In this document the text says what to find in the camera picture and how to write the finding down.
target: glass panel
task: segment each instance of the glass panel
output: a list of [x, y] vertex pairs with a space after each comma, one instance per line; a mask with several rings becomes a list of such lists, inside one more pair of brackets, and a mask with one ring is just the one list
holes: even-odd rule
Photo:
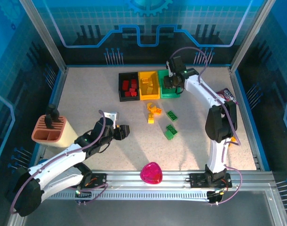
[[[230, 64], [263, 0], [34, 0], [68, 65], [164, 64], [199, 47]], [[182, 53], [203, 65], [198, 52]]]
[[287, 0], [277, 0], [239, 66], [271, 170], [287, 169]]
[[9, 217], [8, 180], [16, 167], [30, 164], [32, 130], [45, 112], [57, 74], [19, 1], [0, 0], [0, 225]]

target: gear logo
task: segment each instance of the gear logo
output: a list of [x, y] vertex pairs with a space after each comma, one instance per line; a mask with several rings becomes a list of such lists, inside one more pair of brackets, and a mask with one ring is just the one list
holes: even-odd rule
[[173, 3], [173, 0], [126, 0], [129, 9], [134, 13], [139, 13], [140, 16], [156, 16], [157, 13], [162, 13], [163, 9], [167, 9], [168, 5]]
[[12, 23], [19, 18], [21, 13], [19, 0], [0, 0], [0, 9]]

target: black bin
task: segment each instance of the black bin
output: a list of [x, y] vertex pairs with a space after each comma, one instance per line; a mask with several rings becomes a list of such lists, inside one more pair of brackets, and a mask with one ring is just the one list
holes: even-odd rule
[[[136, 97], [125, 97], [125, 91], [122, 90], [123, 81], [128, 80], [129, 88], [131, 88], [132, 79], [135, 79], [137, 82], [137, 89], [136, 89], [137, 96]], [[120, 95], [120, 102], [140, 100], [138, 72], [119, 73], [119, 95]]]

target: red lego brick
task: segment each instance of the red lego brick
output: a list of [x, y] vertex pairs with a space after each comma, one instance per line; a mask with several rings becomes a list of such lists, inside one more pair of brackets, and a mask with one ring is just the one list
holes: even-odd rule
[[131, 79], [131, 88], [132, 88], [132, 89], [137, 89], [136, 79]]
[[123, 91], [128, 91], [129, 89], [129, 81], [128, 80], [124, 80], [123, 81], [123, 85], [122, 85], [122, 90]]

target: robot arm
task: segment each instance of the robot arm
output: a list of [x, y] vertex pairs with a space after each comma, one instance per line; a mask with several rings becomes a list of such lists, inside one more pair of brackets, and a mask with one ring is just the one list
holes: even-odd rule
[[130, 129], [128, 125], [115, 125], [116, 113], [111, 113], [110, 115], [105, 113], [105, 115], [109, 117], [105, 117], [105, 129], [99, 140], [92, 146], [79, 152], [71, 152], [88, 146], [99, 137], [103, 127], [103, 118], [96, 123], [90, 134], [85, 133], [78, 137], [74, 144], [53, 158], [29, 169], [21, 167], [16, 170], [6, 194], [6, 198], [10, 202], [13, 202], [18, 190], [28, 178], [34, 176], [25, 185], [14, 205], [16, 211], [22, 217], [35, 211], [45, 199], [63, 189], [72, 186], [77, 186], [79, 190], [84, 188], [92, 179], [92, 171], [82, 162], [96, 153], [101, 153], [101, 147], [105, 144], [109, 146], [113, 139], [123, 140], [129, 135]]
[[225, 105], [231, 117], [235, 130], [237, 129], [236, 105], [233, 101], [227, 102], [218, 96], [201, 78], [199, 73], [193, 69], [187, 69], [180, 56], [167, 61], [169, 76], [164, 78], [164, 86], [172, 89], [181, 87], [192, 93], [208, 109], [205, 130], [211, 139], [210, 156], [205, 166], [205, 178], [211, 186], [216, 181], [225, 177], [225, 159], [227, 155], [228, 142], [233, 136], [231, 126], [228, 122], [221, 103]]

